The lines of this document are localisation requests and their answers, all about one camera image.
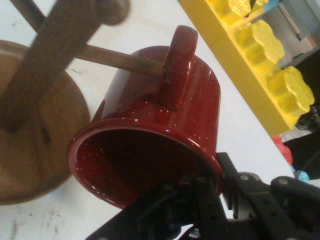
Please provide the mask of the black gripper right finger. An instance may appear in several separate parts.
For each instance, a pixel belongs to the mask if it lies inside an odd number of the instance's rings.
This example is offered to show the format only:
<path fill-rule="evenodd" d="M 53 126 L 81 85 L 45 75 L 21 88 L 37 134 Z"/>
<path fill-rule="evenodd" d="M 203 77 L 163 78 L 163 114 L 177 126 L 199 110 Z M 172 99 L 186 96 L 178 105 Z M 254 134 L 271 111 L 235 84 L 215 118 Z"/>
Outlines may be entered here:
<path fill-rule="evenodd" d="M 264 183 L 258 175 L 236 170 L 226 152 L 217 154 L 223 172 L 222 195 L 236 226 L 253 224 L 266 240 L 318 240 L 320 189 L 289 176 Z"/>

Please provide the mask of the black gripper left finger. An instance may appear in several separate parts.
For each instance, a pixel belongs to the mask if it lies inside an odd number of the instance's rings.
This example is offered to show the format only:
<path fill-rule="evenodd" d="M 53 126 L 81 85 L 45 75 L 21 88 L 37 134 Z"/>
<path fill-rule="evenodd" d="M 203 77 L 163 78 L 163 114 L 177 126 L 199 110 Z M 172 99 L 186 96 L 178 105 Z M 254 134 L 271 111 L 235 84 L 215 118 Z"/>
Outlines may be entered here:
<path fill-rule="evenodd" d="M 212 176 L 159 184 L 88 236 L 89 240 L 229 240 L 231 235 Z"/>

